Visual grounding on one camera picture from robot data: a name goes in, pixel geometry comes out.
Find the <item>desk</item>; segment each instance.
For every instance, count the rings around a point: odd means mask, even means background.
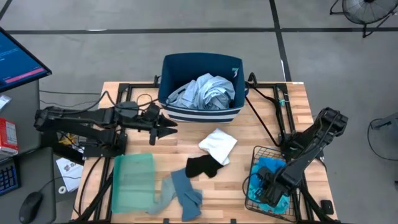
[[[103,91],[108,90],[112,99],[117,96],[119,82],[106,82]],[[289,91],[290,105],[294,117],[295,128],[297,131],[304,131],[312,123],[312,113],[302,83],[287,83]],[[137,88],[133,89],[131,100],[143,94],[150,94],[153,99],[157,98],[157,88]],[[274,96],[272,90],[260,89],[267,96]],[[266,123],[273,136],[278,135],[279,128],[275,117],[275,108],[272,103],[263,99],[260,94],[250,91],[248,98]],[[141,96],[138,104],[149,101],[148,96]],[[111,102],[103,99],[99,107],[110,107]],[[283,110],[285,127],[287,123],[286,112]],[[251,157],[253,148],[256,145],[275,147],[261,123],[250,109],[247,102],[237,117],[228,124],[220,123],[178,123],[178,133],[166,136],[157,140],[155,146],[149,145],[149,134],[145,132],[138,133],[136,130],[127,129],[128,146],[126,154],[138,154],[151,152],[154,155],[156,175],[155,189],[160,193],[161,181],[164,177],[170,175],[170,172],[179,170],[186,166],[188,157],[197,157],[205,154],[198,148],[198,143],[209,135],[216,128],[221,128],[226,133],[232,135],[238,140],[229,159],[231,163],[220,169],[216,177],[209,179],[205,174],[191,179],[194,188],[203,190],[202,215],[189,223],[229,223],[231,219],[237,219],[238,223],[285,223],[273,217],[252,212],[244,207],[244,195],[242,193],[242,181],[249,175]],[[77,193],[75,207],[78,207],[81,194],[81,187],[86,179],[87,173],[92,167],[96,158],[88,159],[85,162],[82,181]],[[82,208],[86,208],[95,197],[100,184],[101,173],[103,169],[102,159],[88,180],[85,192],[83,194]],[[314,199],[319,203],[320,200],[331,200],[331,191],[326,176],[325,168],[317,161],[313,161],[306,169],[308,189]],[[104,196],[101,218],[105,218],[108,203],[109,191]],[[306,219],[303,200],[300,202],[302,217]],[[162,223],[164,218],[169,218],[170,223],[181,223],[182,209],[177,200],[174,200],[169,207],[158,215],[148,215],[144,212],[119,213],[112,215],[112,223]]]
[[[19,209],[25,198],[54,178],[51,148],[39,149],[40,133],[33,127],[39,108],[39,81],[27,83],[2,93],[12,98],[0,112],[0,117],[16,124],[21,188],[0,196],[0,217],[3,223],[20,223]],[[32,223],[55,220],[55,190],[53,184],[43,189],[43,201]]]

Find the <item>black wire basket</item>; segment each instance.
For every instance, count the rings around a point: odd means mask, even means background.
[[[251,160],[251,166],[250,166],[250,173],[252,171],[253,165],[256,164],[259,160],[260,157],[268,157],[268,158],[273,158],[273,159],[280,159],[282,161],[285,161],[285,159],[283,158],[282,154],[280,151],[275,150],[275,149],[269,149],[266,147],[262,147],[262,146],[256,146],[253,149],[253,156],[252,156],[252,160]],[[248,197],[248,192],[249,192],[249,183],[250,183],[250,177],[249,180],[247,181],[247,187],[246,187],[246,199],[244,201],[244,205],[246,206],[246,208],[250,211],[254,211],[254,212],[258,212],[261,214],[265,214],[265,215],[269,215],[271,217],[275,217],[275,218],[279,218],[281,220],[285,220],[288,222],[296,222],[298,220],[298,216],[296,215],[296,213],[300,212],[300,199],[298,198],[297,195],[298,194],[296,191],[293,191],[290,194],[290,203],[289,203],[289,209],[286,210],[286,212],[284,214],[275,214],[273,212],[267,212],[262,210],[259,207],[259,204],[256,202],[253,202],[252,200],[250,200]]]

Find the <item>striped basket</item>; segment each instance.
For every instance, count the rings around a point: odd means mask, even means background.
[[[231,108],[226,110],[191,110],[166,104],[167,98],[181,86],[210,73],[232,82],[235,98]],[[170,118],[191,122],[231,122],[244,106],[243,62],[240,58],[209,53],[183,53],[167,55],[164,58],[162,80],[158,99]]]

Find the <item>monitor screen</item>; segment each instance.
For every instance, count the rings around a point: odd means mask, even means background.
[[[42,62],[0,28],[0,92],[50,74]]]

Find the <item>computer mouse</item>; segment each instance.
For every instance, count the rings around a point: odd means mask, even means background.
[[[21,223],[31,223],[35,219],[42,199],[43,194],[41,192],[32,192],[25,198],[19,209],[19,221]]]

